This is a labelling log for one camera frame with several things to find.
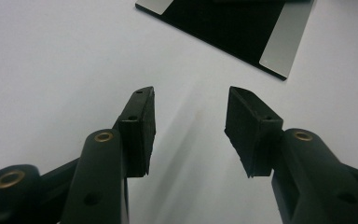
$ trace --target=brass screw insert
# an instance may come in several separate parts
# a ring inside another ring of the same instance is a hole
[[[112,133],[98,133],[97,135],[95,135],[94,140],[97,142],[107,142],[112,138]]]
[[[7,189],[18,184],[25,177],[21,170],[13,170],[0,176],[0,189]]]
[[[295,132],[295,137],[301,141],[306,141],[306,142],[312,141],[313,139],[312,135],[304,132]]]

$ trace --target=white surface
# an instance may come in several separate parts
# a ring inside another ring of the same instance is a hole
[[[150,175],[130,180],[133,224],[282,223],[270,177],[247,179],[224,135],[231,85],[358,168],[358,1],[315,2],[285,82],[134,3],[0,1],[0,169],[78,157],[150,85],[158,134]]]

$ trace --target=white table surface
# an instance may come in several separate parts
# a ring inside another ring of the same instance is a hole
[[[150,175],[129,180],[133,224],[282,223],[271,177],[248,179],[224,134],[229,86],[358,168],[358,0],[315,2],[284,82],[134,4],[0,0],[0,169],[77,158],[146,86],[158,133]]]

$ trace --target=black plastic bracket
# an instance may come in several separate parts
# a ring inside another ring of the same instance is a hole
[[[248,176],[269,175],[285,224],[358,223],[358,170],[306,130],[283,120],[250,91],[231,87],[226,134]]]
[[[127,177],[148,173],[156,134],[153,87],[135,91],[113,129],[92,133],[79,159],[40,176],[0,170],[0,223],[128,223]]]

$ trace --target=screw hole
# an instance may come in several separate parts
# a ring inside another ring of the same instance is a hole
[[[106,142],[113,138],[112,133],[99,133],[94,137],[97,142]]]
[[[0,176],[0,189],[10,188],[18,184],[25,177],[25,173],[21,170],[10,171]]]
[[[337,197],[345,203],[357,203],[356,198],[348,192],[339,193]]]
[[[303,133],[303,132],[296,132],[295,137],[299,140],[307,141],[307,142],[309,142],[313,139],[312,135],[310,135],[308,133]]]
[[[138,119],[138,117],[136,117],[136,116],[129,116],[129,120],[137,120]]]
[[[103,195],[100,192],[90,192],[84,197],[84,204],[87,206],[93,206],[101,201]]]

